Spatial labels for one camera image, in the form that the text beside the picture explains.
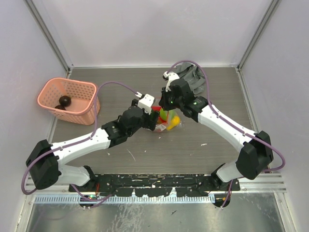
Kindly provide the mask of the red apple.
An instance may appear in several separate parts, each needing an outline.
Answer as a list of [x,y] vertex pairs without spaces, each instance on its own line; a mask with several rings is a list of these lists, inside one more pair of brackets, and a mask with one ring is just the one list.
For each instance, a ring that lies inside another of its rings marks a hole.
[[161,107],[160,106],[152,106],[152,109],[154,111],[160,111],[161,110]]

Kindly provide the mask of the yellow lemon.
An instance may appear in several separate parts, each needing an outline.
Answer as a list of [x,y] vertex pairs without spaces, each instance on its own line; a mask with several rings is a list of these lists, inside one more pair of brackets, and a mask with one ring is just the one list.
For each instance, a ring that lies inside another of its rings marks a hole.
[[171,130],[180,124],[181,120],[178,116],[174,116],[167,126],[167,130]]

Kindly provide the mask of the green lime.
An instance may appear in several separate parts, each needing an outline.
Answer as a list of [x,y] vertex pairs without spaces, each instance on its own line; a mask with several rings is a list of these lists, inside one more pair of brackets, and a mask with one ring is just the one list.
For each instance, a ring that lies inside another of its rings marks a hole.
[[168,120],[168,115],[169,115],[169,112],[168,111],[165,111],[163,110],[162,108],[160,109],[160,118],[163,120],[163,121],[167,121]]

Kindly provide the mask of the clear zip top bag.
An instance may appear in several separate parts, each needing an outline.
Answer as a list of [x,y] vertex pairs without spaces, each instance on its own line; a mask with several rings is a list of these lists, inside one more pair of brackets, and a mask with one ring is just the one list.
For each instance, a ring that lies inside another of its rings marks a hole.
[[154,132],[167,132],[182,125],[176,110],[165,111],[159,106],[161,98],[155,98],[152,109],[159,112]]

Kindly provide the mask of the pink plastic basket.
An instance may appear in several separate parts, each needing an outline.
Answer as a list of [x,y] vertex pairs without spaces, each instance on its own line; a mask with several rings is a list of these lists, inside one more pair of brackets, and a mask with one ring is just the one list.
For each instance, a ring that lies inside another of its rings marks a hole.
[[[60,120],[91,125],[100,111],[100,102],[95,98],[96,91],[97,85],[91,82],[56,77],[44,85],[37,97],[37,103]],[[71,104],[66,106],[65,110],[56,109],[63,96],[70,97]]]

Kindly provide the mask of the dark brown round fruit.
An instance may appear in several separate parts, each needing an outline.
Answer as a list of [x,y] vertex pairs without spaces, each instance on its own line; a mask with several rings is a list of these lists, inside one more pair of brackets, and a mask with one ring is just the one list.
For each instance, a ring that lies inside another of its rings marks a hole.
[[71,97],[69,96],[61,96],[59,98],[59,104],[63,107],[68,107],[71,104]]

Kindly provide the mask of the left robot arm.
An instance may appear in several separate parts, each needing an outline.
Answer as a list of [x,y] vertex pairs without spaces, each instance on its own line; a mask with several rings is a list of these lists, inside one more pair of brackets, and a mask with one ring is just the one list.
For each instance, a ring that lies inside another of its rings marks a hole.
[[97,185],[90,168],[72,167],[67,164],[81,156],[98,150],[105,150],[127,141],[140,128],[153,131],[159,112],[147,112],[131,106],[116,120],[108,122],[89,133],[68,141],[50,144],[39,141],[26,160],[27,170],[36,190],[43,190],[55,183],[74,184],[85,191],[92,191]]

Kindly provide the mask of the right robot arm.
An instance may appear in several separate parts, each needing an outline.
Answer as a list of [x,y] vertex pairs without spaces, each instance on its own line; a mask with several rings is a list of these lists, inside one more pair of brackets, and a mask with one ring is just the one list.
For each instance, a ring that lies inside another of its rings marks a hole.
[[164,110],[179,109],[186,117],[209,127],[226,139],[239,153],[235,161],[224,163],[211,173],[211,184],[223,190],[229,182],[245,177],[254,180],[273,161],[270,136],[249,130],[220,112],[205,97],[195,96],[183,79],[168,81],[161,90],[159,105]]

